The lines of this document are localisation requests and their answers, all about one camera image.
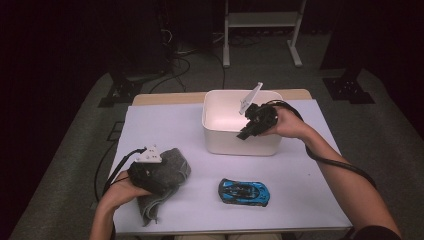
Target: gray cloth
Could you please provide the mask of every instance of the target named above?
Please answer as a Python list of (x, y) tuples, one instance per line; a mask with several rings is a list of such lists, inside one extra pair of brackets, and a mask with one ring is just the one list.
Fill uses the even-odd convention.
[(161, 157), (164, 164), (160, 164), (151, 174), (161, 184), (168, 186), (168, 189), (161, 195), (152, 194), (137, 198), (144, 227), (152, 220), (157, 220), (160, 204), (174, 195), (191, 173), (190, 165), (177, 148), (163, 152)]

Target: toy car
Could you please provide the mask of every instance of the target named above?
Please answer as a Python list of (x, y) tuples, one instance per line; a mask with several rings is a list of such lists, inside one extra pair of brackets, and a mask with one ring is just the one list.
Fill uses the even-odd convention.
[(239, 182), (223, 178), (218, 187), (224, 203), (266, 207), (270, 194), (261, 182)]

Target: white container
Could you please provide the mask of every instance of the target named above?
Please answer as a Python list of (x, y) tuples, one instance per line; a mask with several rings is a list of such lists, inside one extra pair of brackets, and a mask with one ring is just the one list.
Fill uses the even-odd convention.
[[(213, 90), (206, 94), (202, 124), (206, 148), (214, 154), (270, 156), (278, 150), (278, 135), (250, 136), (246, 140), (237, 137), (249, 122), (239, 113), (240, 101), (250, 90)], [(259, 91), (253, 103), (259, 106), (271, 100), (283, 100), (273, 91)]]

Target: black sleeve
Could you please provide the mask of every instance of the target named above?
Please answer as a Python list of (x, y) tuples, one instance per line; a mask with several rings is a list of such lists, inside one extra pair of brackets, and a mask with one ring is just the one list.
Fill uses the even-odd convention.
[(368, 226), (359, 230), (354, 240), (401, 240), (392, 230), (381, 226)]

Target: dark background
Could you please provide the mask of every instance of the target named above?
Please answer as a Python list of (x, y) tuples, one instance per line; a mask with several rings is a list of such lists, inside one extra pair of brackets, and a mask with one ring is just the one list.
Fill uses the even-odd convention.
[[(1, 117), (5, 154), (1, 157), (0, 238), (10, 235), (86, 95), (110, 66), (141, 73), (166, 71), (169, 49), (161, 47), (159, 30), (146, 25), (152, 13), (164, 11), (164, 2), (169, 12), (150, 22), (173, 29), (176, 37), (201, 44), (212, 31), (222, 31), (223, 0), (181, 0), (178, 5), (153, 0), (0, 3), (1, 109), (5, 110)], [(231, 2), (232, 11), (297, 7), (277, 0)], [(372, 49), (367, 52), (365, 68), (382, 80), (424, 136), (419, 104), (424, 89), (424, 9), (418, 2), (347, 0), (342, 6), (342, 1), (309, 0), (301, 31), (334, 30), (323, 69), (344, 68), (357, 60), (350, 52), (353, 46)], [(147, 12), (140, 18), (131, 9)]]

